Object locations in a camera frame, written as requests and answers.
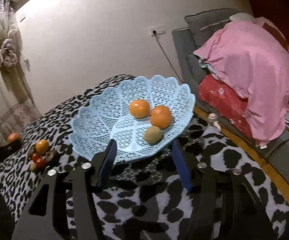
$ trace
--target red cherry tomato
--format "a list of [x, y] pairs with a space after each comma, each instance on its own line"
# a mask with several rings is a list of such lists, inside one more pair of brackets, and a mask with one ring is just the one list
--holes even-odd
[[39, 154], [37, 154], [37, 153], [34, 153], [34, 154], [32, 154], [31, 159], [35, 163], [37, 161], [37, 159], [41, 159], [41, 156]]
[[46, 167], [46, 162], [44, 159], [39, 158], [36, 160], [36, 165], [38, 169], [44, 169]]

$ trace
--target screw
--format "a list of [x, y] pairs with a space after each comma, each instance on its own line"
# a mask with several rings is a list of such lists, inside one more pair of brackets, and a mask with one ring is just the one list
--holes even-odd
[[198, 163], [197, 167], [200, 169], [204, 169], [207, 167], [207, 164], [206, 163]]
[[57, 174], [57, 171], [52, 169], [52, 170], [49, 170], [48, 173], [47, 173], [49, 176], [53, 176], [53, 175], [56, 175]]
[[83, 165], [81, 165], [81, 167], [85, 170], [89, 169], [91, 167], [91, 163], [83, 163]]
[[233, 169], [233, 170], [232, 170], [232, 173], [233, 173], [234, 175], [240, 175], [240, 174], [241, 174], [241, 170], [239, 170], [239, 169]]

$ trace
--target tomato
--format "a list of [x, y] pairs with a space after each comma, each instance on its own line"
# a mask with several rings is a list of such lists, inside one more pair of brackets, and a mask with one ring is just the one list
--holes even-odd
[[34, 163], [36, 163], [37, 159], [41, 159], [41, 156], [37, 153], [32, 154], [31, 159], [33, 160]]
[[39, 158], [36, 160], [36, 165], [38, 169], [44, 169], [46, 167], [46, 162], [44, 159]]
[[21, 140], [20, 135], [17, 132], [10, 134], [8, 139], [6, 140], [6, 143], [12, 143], [15, 140]]

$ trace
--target leopard print tablecloth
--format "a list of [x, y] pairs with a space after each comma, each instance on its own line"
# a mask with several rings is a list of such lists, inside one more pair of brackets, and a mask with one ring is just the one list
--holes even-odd
[[[109, 78], [50, 110], [21, 133], [23, 147], [0, 165], [0, 190], [17, 221], [24, 205], [43, 176], [28, 172], [27, 151], [40, 139], [50, 142], [61, 158], [59, 172], [71, 171], [86, 160], [78, 156], [68, 140], [72, 133], [70, 121], [89, 100], [109, 86], [133, 79], [130, 75]], [[273, 228], [280, 236], [289, 224], [289, 206], [275, 184], [259, 165], [214, 127], [194, 115], [179, 140], [188, 152], [214, 169], [225, 171], [239, 168], [250, 182]], [[182, 188], [170, 149], [155, 156], [113, 168], [107, 188], [94, 194], [98, 216], [107, 239], [184, 239], [192, 211], [192, 194]], [[216, 209], [215, 225], [220, 223], [220, 208]], [[67, 199], [68, 226], [76, 236], [72, 193]]]

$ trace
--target kiwi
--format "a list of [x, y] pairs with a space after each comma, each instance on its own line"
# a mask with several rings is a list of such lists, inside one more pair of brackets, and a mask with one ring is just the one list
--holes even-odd
[[35, 163], [31, 163], [29, 167], [29, 171], [36, 172], [37, 171], [37, 165]]
[[144, 140], [150, 144], [157, 143], [163, 138], [161, 129], [157, 126], [149, 127], [144, 133]]

